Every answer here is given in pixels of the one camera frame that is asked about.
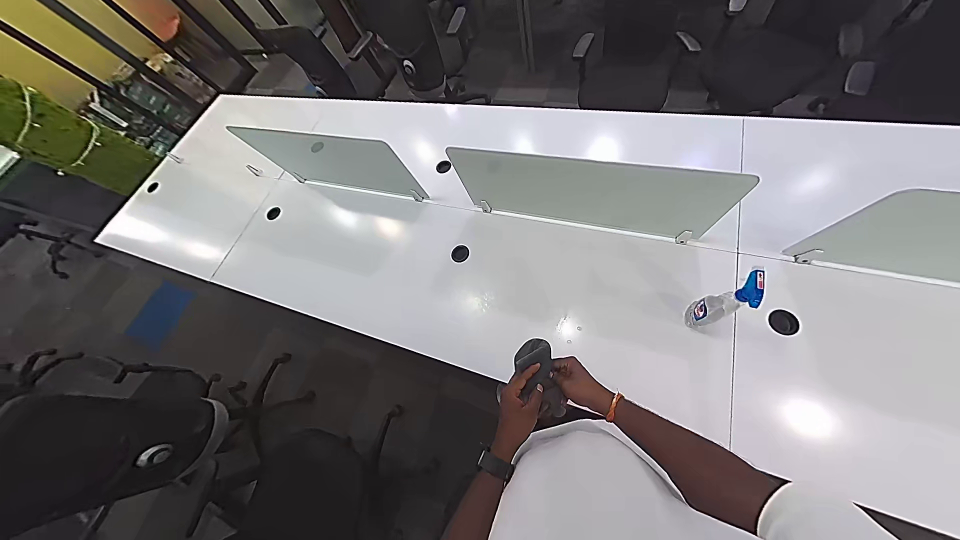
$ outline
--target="green artificial grass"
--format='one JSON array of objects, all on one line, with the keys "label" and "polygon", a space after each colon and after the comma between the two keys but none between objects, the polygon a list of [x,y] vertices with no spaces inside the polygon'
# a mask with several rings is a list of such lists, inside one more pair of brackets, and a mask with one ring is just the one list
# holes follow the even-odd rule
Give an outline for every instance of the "green artificial grass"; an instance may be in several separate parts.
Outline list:
[{"label": "green artificial grass", "polygon": [[93,127],[36,90],[31,91],[30,102],[35,125],[16,144],[27,114],[23,89],[16,81],[0,77],[0,144],[27,160],[80,176],[121,195],[133,193],[159,161],[146,148],[100,126],[99,145],[80,164],[73,165],[84,152]]}]

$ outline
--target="white desk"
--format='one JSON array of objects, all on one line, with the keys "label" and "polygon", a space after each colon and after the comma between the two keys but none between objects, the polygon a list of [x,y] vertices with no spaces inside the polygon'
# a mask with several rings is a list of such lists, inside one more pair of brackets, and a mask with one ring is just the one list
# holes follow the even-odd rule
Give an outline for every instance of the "white desk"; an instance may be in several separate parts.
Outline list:
[{"label": "white desk", "polygon": [[[431,201],[299,184],[227,125],[384,140]],[[680,246],[476,211],[456,172],[435,169],[447,146],[732,172],[742,160],[760,184]],[[161,165],[161,188],[147,182],[98,241],[502,380],[524,340],[549,339],[761,468],[960,536],[960,289],[780,254],[891,191],[960,190],[956,148],[960,129],[929,126],[221,97],[175,150],[183,163]],[[737,261],[738,242],[766,258]],[[697,333],[682,314],[756,263],[767,298],[738,313],[734,363],[732,321]],[[775,307],[797,313],[798,335],[769,330]],[[829,436],[792,430],[785,406],[813,418],[803,432],[833,422]]]},{"label": "white desk", "polygon": [[[470,255],[458,264],[460,244]],[[280,181],[213,281],[499,380],[520,345],[542,337],[726,445],[732,320],[698,333],[683,314],[691,298],[732,288],[735,258]]]},{"label": "white desk", "polygon": [[[309,130],[309,102],[220,96],[97,237],[113,249],[205,280],[283,171],[227,133],[268,124]],[[247,165],[260,172],[254,174]],[[156,190],[149,192],[151,184]]]},{"label": "white desk", "polygon": [[960,129],[745,118],[740,253],[780,252],[883,197],[913,187],[960,190]]},{"label": "white desk", "polygon": [[[960,289],[768,258],[737,313],[732,449],[903,519],[960,532]],[[775,333],[766,313],[800,319]]]}]

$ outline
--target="wristwatch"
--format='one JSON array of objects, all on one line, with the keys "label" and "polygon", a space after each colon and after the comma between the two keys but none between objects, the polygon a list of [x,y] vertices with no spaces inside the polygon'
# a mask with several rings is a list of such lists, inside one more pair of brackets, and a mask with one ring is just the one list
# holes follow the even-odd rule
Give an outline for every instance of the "wristwatch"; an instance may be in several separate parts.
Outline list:
[{"label": "wristwatch", "polygon": [[483,471],[487,471],[490,475],[503,480],[503,483],[510,481],[510,477],[514,475],[514,465],[508,463],[503,459],[493,455],[493,452],[490,451],[490,447],[483,449],[483,453],[480,454],[480,460],[477,461],[477,467]]}]

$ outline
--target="hand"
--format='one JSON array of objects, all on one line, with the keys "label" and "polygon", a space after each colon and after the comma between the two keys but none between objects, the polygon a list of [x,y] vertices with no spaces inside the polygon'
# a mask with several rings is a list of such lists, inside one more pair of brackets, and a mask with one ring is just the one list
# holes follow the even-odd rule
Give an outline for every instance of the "hand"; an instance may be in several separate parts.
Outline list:
[{"label": "hand", "polygon": [[491,452],[508,463],[537,424],[543,387],[538,384],[527,403],[520,399],[520,390],[538,369],[540,365],[534,364],[523,373],[514,374],[500,393],[500,422],[496,426]]},{"label": "hand", "polygon": [[577,405],[585,406],[601,415],[606,415],[610,410],[613,392],[597,382],[575,356],[553,362],[553,382]]}]

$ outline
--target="person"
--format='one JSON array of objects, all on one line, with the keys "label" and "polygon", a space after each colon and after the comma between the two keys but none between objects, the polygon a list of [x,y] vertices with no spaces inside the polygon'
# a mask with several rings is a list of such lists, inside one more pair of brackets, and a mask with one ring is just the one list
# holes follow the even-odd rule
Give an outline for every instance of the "person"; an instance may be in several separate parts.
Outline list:
[{"label": "person", "polygon": [[614,394],[572,356],[554,362],[551,379],[606,422],[531,434],[542,387],[526,401],[521,390],[539,367],[505,386],[496,435],[445,540],[893,538],[853,503],[772,479]]}]

